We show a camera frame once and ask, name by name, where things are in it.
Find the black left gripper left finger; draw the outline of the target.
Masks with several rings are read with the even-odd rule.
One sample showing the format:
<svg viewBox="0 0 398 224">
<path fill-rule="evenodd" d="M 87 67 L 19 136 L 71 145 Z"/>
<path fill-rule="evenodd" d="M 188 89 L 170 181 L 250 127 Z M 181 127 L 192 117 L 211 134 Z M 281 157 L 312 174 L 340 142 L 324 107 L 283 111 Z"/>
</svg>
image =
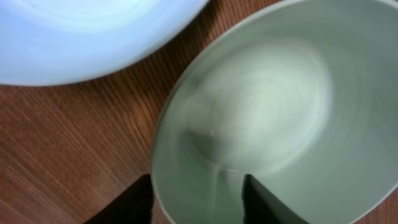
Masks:
<svg viewBox="0 0 398 224">
<path fill-rule="evenodd" d="M 150 175 L 144 174 L 85 224 L 151 224 L 153 207 Z"/>
</svg>

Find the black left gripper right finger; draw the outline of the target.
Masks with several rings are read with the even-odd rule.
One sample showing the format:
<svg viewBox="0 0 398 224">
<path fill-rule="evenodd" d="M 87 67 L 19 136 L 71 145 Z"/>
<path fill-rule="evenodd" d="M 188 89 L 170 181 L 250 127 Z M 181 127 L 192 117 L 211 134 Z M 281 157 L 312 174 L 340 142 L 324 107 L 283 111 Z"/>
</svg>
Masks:
<svg viewBox="0 0 398 224">
<path fill-rule="evenodd" d="M 244 224 L 308 224 L 251 174 L 244 175 L 242 200 Z"/>
</svg>

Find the light green bowl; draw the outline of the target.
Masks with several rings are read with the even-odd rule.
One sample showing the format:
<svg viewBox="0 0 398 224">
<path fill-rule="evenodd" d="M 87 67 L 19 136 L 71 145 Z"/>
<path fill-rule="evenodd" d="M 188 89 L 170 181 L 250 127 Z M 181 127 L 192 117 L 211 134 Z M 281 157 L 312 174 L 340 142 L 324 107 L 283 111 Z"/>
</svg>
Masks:
<svg viewBox="0 0 398 224">
<path fill-rule="evenodd" d="M 246 174 L 308 223 L 353 223 L 397 187 L 396 1 L 281 1 L 188 66 L 155 135 L 162 211 L 242 223 Z"/>
</svg>

